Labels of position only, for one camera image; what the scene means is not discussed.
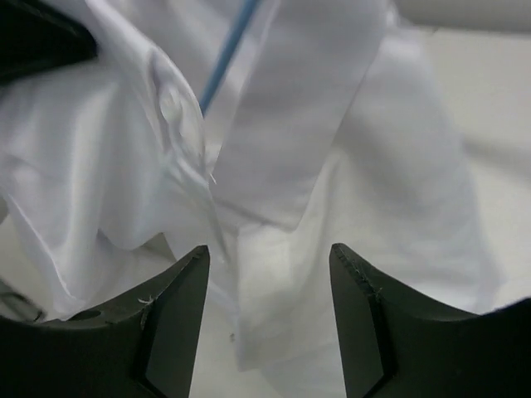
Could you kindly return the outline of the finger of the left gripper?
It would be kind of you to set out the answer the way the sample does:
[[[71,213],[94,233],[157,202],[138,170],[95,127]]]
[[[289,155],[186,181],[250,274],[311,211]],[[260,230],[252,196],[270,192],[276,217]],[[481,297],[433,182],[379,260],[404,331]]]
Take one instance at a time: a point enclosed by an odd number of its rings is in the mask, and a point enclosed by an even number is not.
[[[78,21],[42,1],[1,2],[1,82],[12,83],[96,58]]]

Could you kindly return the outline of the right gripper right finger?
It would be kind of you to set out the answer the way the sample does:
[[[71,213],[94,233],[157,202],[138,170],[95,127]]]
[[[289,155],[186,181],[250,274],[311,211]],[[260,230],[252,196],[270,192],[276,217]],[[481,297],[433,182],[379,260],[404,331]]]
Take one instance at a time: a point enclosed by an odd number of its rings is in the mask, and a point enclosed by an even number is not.
[[[346,395],[528,397],[530,301],[485,315],[384,274],[344,244],[329,255]]]

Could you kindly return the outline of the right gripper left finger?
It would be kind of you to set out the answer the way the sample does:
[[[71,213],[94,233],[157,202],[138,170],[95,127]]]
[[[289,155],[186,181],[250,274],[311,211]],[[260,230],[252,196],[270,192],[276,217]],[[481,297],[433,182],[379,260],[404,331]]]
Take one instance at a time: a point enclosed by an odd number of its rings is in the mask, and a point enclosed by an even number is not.
[[[62,321],[1,287],[4,397],[186,397],[210,266],[199,246],[161,274]]]

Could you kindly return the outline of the blue wire hanger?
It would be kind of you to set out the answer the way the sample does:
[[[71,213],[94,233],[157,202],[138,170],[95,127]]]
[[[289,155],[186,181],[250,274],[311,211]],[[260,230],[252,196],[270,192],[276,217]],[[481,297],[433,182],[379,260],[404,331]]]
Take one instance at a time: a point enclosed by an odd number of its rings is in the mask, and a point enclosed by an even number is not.
[[[240,45],[241,39],[251,24],[252,18],[260,6],[260,3],[259,0],[246,0],[242,2],[240,11],[234,18],[227,38],[221,48],[217,63],[215,64],[202,92],[199,105],[203,116],[206,115],[219,87],[225,79],[227,69],[231,64],[231,61],[236,54],[236,50]]]

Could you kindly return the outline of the white shirt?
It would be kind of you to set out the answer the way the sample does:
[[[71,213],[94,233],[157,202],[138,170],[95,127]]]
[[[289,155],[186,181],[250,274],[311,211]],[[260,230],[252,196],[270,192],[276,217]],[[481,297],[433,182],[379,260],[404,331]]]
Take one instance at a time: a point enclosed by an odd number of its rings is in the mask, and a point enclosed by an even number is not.
[[[211,108],[238,1],[56,1],[100,49],[1,89],[1,195],[74,314],[210,245],[236,358],[283,397],[342,397],[329,252],[344,243],[486,313],[499,271],[460,135],[391,1],[267,1]]]

